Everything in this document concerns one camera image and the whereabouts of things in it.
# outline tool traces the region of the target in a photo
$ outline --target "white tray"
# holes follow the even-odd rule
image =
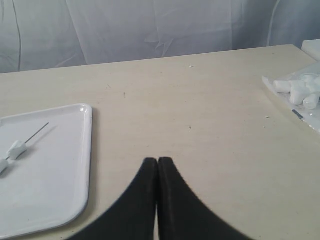
[[[92,108],[76,104],[1,119],[0,157],[15,140],[27,152],[0,175],[0,239],[62,226],[86,207]]]

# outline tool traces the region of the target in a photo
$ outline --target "white backdrop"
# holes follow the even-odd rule
[[[320,39],[319,0],[0,0],[0,73]]]

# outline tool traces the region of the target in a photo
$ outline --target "beige table surface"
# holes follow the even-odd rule
[[[284,45],[0,74],[0,117],[93,107],[88,207],[20,239],[75,234],[117,200],[145,157],[160,156],[173,157],[203,202],[250,237],[320,239],[320,136],[261,80],[314,62]]]

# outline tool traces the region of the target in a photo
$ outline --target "needle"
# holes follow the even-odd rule
[[[47,122],[42,128],[40,128],[35,134],[33,134],[27,141],[25,141],[25,144],[29,142],[31,139],[33,139],[38,133],[40,133],[46,126],[48,126],[49,122]]]

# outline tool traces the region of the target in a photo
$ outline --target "cotton balls in plastic bag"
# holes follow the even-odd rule
[[[277,93],[289,94],[290,103],[313,110],[320,98],[320,76],[313,73],[302,74],[298,80],[274,81],[273,88]]]

